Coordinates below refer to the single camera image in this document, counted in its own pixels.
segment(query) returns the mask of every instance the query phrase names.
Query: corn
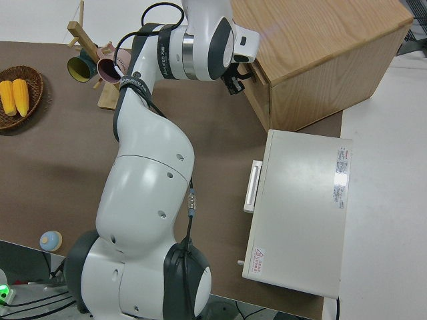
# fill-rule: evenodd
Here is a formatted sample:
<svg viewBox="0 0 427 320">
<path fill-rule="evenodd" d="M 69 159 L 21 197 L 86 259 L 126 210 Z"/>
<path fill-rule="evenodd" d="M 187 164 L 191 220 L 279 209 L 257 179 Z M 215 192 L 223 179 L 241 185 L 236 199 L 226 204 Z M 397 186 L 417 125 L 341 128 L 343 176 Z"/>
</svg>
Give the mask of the corn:
<svg viewBox="0 0 427 320">
<path fill-rule="evenodd" d="M 28 113 L 29 109 L 29 96 L 28 86 L 25 80 L 16 79 L 12 82 L 13 87 L 13 98 L 15 99 L 15 106 L 18 109 L 21 117 L 24 117 Z"/>
<path fill-rule="evenodd" d="M 13 89 L 12 82 L 9 80 L 4 80 L 0 82 L 0 98 L 1 103 L 3 104 L 3 109 L 5 110 L 6 115 L 14 116 L 16 115 L 15 100 L 13 98 Z"/>
</svg>

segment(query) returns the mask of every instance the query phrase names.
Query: wooden box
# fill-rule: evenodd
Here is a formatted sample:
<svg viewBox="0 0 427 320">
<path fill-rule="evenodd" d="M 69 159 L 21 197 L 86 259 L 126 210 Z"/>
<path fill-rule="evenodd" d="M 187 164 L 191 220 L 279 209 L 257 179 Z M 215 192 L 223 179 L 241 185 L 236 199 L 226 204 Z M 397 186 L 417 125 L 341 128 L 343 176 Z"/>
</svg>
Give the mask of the wooden box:
<svg viewBox="0 0 427 320">
<path fill-rule="evenodd" d="M 399 0 L 233 0 L 261 35 L 245 93 L 265 130 L 296 131 L 369 98 L 412 24 Z"/>
</svg>

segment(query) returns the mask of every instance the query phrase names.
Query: brown table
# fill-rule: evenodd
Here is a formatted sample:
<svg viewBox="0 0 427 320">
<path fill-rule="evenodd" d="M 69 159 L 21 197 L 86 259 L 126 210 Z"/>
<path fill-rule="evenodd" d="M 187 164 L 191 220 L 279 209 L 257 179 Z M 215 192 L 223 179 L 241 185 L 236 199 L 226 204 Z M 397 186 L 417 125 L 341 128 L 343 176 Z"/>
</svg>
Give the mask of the brown table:
<svg viewBox="0 0 427 320">
<path fill-rule="evenodd" d="M 28 65 L 43 75 L 44 96 L 34 117 L 0 137 L 0 239 L 39 249 L 48 230 L 63 236 L 58 254 L 95 228 L 97 206 L 118 144 L 113 112 L 97 107 L 101 91 L 74 81 L 65 45 L 0 42 L 0 70 Z M 253 159 L 262 160 L 267 134 L 245 95 L 229 96 L 221 81 L 161 81 L 153 99 L 195 151 L 197 213 L 192 237 L 212 270 L 212 293 L 321 319 L 323 298 L 242 278 L 252 216 L 243 212 Z M 337 114 L 304 129 L 340 135 Z M 186 210 L 175 224 L 185 235 Z"/>
</svg>

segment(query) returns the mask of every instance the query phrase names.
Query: power strip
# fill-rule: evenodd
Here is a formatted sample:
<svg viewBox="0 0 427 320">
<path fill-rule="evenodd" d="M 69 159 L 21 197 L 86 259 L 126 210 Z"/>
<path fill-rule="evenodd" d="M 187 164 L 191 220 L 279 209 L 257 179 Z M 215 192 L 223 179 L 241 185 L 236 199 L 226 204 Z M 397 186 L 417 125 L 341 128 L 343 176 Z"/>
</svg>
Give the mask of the power strip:
<svg viewBox="0 0 427 320">
<path fill-rule="evenodd" d="M 0 301 L 4 301 L 8 304 L 11 304 L 13 301 L 13 298 L 15 296 L 15 290 L 10 289 L 7 285 L 0 285 L 0 293 L 2 296 L 0 296 Z M 4 305 L 0 305 L 0 317 L 4 316 L 9 311 L 9 307 L 5 307 Z"/>
</svg>

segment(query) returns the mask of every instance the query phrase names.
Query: woven fruit bowl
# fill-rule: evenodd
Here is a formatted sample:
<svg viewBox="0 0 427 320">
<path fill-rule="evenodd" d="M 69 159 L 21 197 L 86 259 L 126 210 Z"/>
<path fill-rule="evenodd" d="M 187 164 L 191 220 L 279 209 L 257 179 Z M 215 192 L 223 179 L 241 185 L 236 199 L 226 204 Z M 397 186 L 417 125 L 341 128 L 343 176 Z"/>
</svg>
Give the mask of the woven fruit bowl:
<svg viewBox="0 0 427 320">
<path fill-rule="evenodd" d="M 5 110 L 0 101 L 0 130 L 18 127 L 22 122 L 28 119 L 28 117 L 34 114 L 43 93 L 43 79 L 41 78 L 41 74 L 33 68 L 19 65 L 0 72 L 0 82 L 3 80 L 13 81 L 15 79 L 24 79 L 25 82 L 27 82 L 29 110 L 24 117 L 21 117 L 18 112 L 13 117 L 10 117 L 5 114 Z"/>
</svg>

